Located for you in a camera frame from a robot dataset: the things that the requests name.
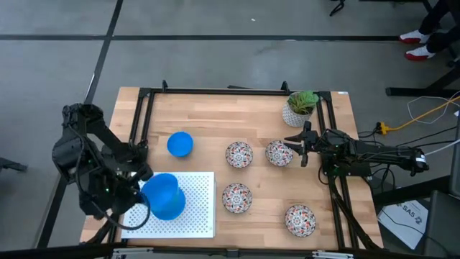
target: black pants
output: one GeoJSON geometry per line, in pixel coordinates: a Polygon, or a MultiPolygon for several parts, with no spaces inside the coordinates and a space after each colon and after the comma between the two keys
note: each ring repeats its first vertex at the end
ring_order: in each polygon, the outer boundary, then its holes
{"type": "MultiPolygon", "coordinates": [[[[422,26],[418,30],[421,34],[429,35],[433,33],[438,26],[441,18],[449,12],[449,6],[446,0],[439,0],[433,7],[433,10],[425,17],[422,26]]],[[[460,40],[460,27],[455,26],[447,33],[434,33],[431,35],[426,45],[430,53],[437,53],[447,48],[452,42],[460,40]]]]}

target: patterned bowl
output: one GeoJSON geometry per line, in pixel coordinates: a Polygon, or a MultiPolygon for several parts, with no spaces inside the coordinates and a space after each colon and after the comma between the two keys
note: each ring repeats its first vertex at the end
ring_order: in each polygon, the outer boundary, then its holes
{"type": "Polygon", "coordinates": [[[243,213],[252,204],[251,191],[244,184],[232,183],[224,189],[222,203],[231,213],[243,213]]]}
{"type": "Polygon", "coordinates": [[[227,162],[233,167],[243,168],[248,166],[252,161],[252,149],[244,142],[235,142],[225,151],[227,162]]]}
{"type": "Polygon", "coordinates": [[[296,237],[307,237],[315,231],[316,218],[307,206],[294,205],[286,211],[285,224],[296,237]]]}
{"type": "Polygon", "coordinates": [[[273,165],[287,166],[293,160],[293,150],[282,141],[275,140],[265,148],[265,156],[273,165]]]}

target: person's leg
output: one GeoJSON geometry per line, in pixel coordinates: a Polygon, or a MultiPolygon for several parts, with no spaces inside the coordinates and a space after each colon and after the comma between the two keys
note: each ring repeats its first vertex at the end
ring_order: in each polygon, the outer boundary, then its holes
{"type": "Polygon", "coordinates": [[[436,53],[444,50],[453,42],[460,40],[460,27],[455,26],[447,33],[434,33],[431,35],[428,44],[407,51],[405,57],[408,60],[421,61],[432,58],[436,53]]]}
{"type": "Polygon", "coordinates": [[[449,12],[446,0],[439,0],[428,15],[423,19],[420,29],[400,36],[400,41],[407,44],[426,43],[436,29],[441,18],[449,12]]]}

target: white plant pot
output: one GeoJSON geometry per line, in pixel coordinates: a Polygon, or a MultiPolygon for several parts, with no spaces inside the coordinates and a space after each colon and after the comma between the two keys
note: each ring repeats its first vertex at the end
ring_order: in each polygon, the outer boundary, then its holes
{"type": "Polygon", "coordinates": [[[282,119],[291,127],[303,127],[304,123],[310,119],[311,114],[296,114],[286,102],[282,108],[282,119]]]}

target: shoe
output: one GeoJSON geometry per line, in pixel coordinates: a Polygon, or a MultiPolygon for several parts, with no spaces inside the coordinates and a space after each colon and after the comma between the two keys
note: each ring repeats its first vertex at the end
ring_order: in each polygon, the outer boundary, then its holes
{"type": "Polygon", "coordinates": [[[431,35],[423,35],[419,33],[418,29],[413,32],[408,32],[400,36],[400,41],[405,44],[425,44],[431,35]]]}
{"type": "Polygon", "coordinates": [[[412,61],[423,61],[429,58],[434,57],[435,53],[430,53],[426,49],[426,45],[423,47],[418,47],[414,50],[409,50],[405,53],[405,58],[412,61]]]}

